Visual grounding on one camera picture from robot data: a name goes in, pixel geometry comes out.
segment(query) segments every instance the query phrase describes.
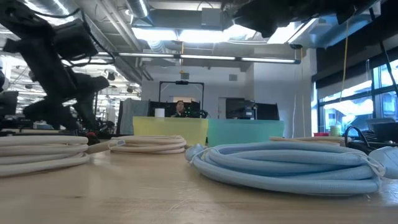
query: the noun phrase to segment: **table surface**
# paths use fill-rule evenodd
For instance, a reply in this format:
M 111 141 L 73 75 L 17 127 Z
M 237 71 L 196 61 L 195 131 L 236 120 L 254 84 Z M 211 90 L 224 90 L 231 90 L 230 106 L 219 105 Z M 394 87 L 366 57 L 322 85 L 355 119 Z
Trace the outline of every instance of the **table surface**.
M 396 223 L 398 182 L 355 197 L 234 187 L 178 155 L 102 152 L 89 164 L 0 179 L 1 223 Z

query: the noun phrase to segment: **cable coil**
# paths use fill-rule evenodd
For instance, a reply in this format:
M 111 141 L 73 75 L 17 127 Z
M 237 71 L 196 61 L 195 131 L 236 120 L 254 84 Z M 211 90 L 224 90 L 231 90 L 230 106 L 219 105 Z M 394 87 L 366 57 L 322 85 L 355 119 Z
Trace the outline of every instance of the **cable coil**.
M 203 175 L 231 185 L 309 195 L 377 192 L 383 166 L 363 152 L 305 142 L 193 146 L 185 158 Z
M 187 142 L 181 136 L 123 136 L 112 138 L 124 140 L 124 146 L 114 147 L 114 152 L 177 154 L 185 151 Z
M 85 164 L 87 142 L 75 136 L 1 137 L 0 177 Z

